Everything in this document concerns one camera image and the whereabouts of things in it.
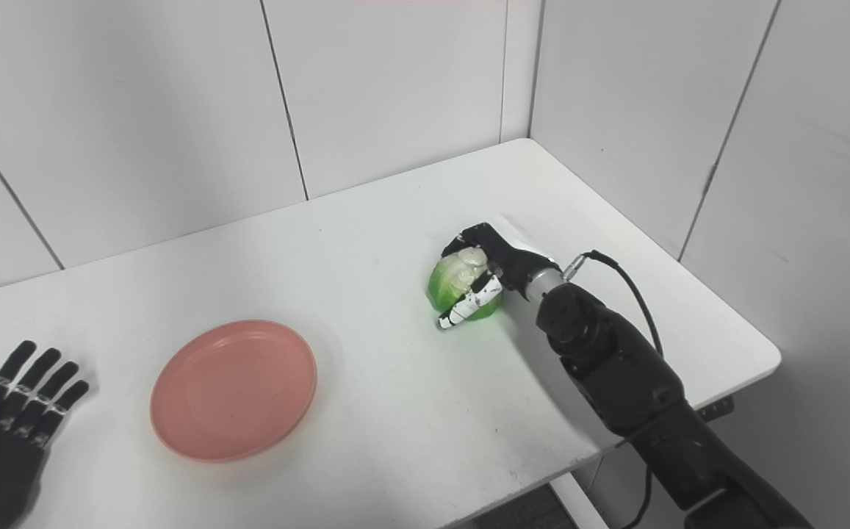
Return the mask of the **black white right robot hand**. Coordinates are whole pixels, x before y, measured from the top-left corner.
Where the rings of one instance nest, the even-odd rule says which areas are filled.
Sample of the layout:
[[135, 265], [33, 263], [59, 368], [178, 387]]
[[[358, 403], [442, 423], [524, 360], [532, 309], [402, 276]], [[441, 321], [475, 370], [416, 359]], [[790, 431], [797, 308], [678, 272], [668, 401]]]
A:
[[445, 246], [428, 279], [428, 300], [439, 312], [437, 325], [449, 329], [466, 320], [491, 315], [498, 297], [509, 290], [524, 299], [543, 276], [546, 284], [562, 284], [562, 270], [548, 256], [513, 245], [489, 223], [459, 232]]

